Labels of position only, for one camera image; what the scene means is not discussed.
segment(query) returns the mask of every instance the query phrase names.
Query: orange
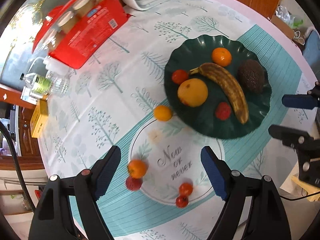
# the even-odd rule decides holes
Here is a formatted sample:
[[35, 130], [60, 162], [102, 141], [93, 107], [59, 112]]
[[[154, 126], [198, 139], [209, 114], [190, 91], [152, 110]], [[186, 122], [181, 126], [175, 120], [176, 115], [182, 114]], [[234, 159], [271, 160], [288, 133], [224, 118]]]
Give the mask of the orange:
[[208, 87], [198, 78], [188, 79], [178, 88], [178, 98], [186, 106], [200, 106], [207, 100], [207, 97]]
[[157, 106], [153, 110], [153, 116], [159, 121], [169, 121], [172, 117], [172, 111], [167, 106]]
[[141, 179], [147, 173], [148, 166], [142, 160], [131, 160], [127, 168], [132, 178]]
[[215, 64], [226, 67], [231, 63], [232, 56], [229, 50], [225, 48], [216, 48], [212, 51], [211, 59]]

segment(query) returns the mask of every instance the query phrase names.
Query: screw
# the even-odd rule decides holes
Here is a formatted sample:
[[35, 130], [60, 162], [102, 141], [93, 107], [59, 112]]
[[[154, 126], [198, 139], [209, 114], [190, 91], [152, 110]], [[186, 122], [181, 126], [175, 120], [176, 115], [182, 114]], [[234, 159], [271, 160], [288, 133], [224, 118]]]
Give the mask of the screw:
[[303, 171], [308, 171], [310, 168], [310, 163], [309, 162], [305, 162], [302, 166]]
[[51, 175], [50, 180], [55, 181], [58, 178], [58, 175]]
[[299, 139], [298, 139], [298, 142], [299, 142], [300, 144], [303, 144], [303, 142], [304, 142], [304, 137], [303, 137], [303, 136], [300, 136]]
[[231, 171], [231, 175], [235, 176], [235, 177], [238, 177], [238, 176], [240, 176], [240, 172], [236, 171], [236, 170], [233, 170], [233, 171]]
[[81, 175], [83, 176], [87, 176], [90, 174], [90, 170], [89, 169], [84, 169], [83, 171], [81, 171]]
[[264, 176], [263, 179], [267, 182], [270, 182], [272, 180], [271, 177], [268, 175]]

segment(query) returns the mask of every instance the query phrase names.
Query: red box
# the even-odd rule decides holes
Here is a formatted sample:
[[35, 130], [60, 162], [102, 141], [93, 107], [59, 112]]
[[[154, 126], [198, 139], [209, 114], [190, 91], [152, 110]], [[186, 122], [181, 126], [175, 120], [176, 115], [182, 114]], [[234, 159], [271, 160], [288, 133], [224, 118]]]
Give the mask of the red box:
[[[65, 6], [54, 8], [46, 17], [49, 20], [45, 20], [33, 46], [34, 51], [48, 49], [49, 56], [75, 69], [81, 68], [129, 17], [119, 0], [102, 0], [95, 3], [88, 0], [90, 5], [94, 4], [93, 7], [90, 6], [90, 11], [84, 16], [79, 16], [75, 10], [79, 1], [70, 0]], [[68, 23], [64, 21], [66, 15], [72, 15], [71, 18], [67, 18]], [[64, 22], [69, 26], [72, 22], [73, 27], [67, 31], [63, 30], [66, 24], [60, 25]]]

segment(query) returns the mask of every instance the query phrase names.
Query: overripe banana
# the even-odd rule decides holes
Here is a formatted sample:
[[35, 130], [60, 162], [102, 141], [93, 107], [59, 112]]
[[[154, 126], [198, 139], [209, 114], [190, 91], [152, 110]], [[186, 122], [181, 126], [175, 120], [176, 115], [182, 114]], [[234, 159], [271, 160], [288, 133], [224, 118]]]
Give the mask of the overripe banana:
[[249, 119], [248, 104], [238, 81], [225, 68], [215, 63], [203, 63], [200, 67], [191, 69], [189, 74], [200, 73], [217, 83], [226, 96], [240, 123], [245, 124]]

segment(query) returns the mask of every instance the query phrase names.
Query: black cable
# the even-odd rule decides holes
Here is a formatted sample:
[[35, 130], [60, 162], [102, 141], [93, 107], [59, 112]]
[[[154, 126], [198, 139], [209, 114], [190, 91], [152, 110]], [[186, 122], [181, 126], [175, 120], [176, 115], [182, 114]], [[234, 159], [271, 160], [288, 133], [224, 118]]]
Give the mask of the black cable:
[[304, 197], [298, 197], [298, 198], [287, 198], [287, 197], [284, 197], [284, 196], [280, 196], [280, 198], [283, 198], [283, 199], [286, 199], [286, 200], [289, 200], [289, 201], [294, 201], [294, 200], [299, 200], [299, 199], [303, 199], [303, 198], [306, 198], [306, 197], [311, 197], [311, 196], [317, 195], [319, 193], [320, 193], [320, 191], [318, 191], [316, 193], [313, 193], [313, 194], [310, 194], [310, 195], [306, 195]]
[[0, 122], [0, 131], [2, 132], [2, 134], [4, 135], [4, 137], [7, 140], [7, 143], [9, 145], [9, 149], [10, 149], [10, 152], [11, 152], [11, 155], [12, 155], [12, 158], [13, 158], [13, 163], [14, 163], [14, 166], [16, 168], [16, 172], [17, 172], [18, 179], [19, 179], [19, 182], [21, 184], [23, 193], [24, 193], [24, 195], [26, 197], [26, 200], [27, 200], [30, 208], [34, 212], [36, 210], [36, 206], [33, 203], [32, 199], [30, 197], [29, 191], [27, 189], [27, 186], [26, 186], [26, 184], [24, 182], [23, 175], [22, 175], [22, 172], [21, 172], [21, 169], [20, 169], [20, 166], [19, 166], [19, 162], [18, 162], [16, 149], [14, 148], [14, 145], [13, 145], [13, 142], [12, 142], [12, 139], [11, 139], [11, 136], [10, 136], [10, 133], [9, 133], [8, 129], [1, 122]]

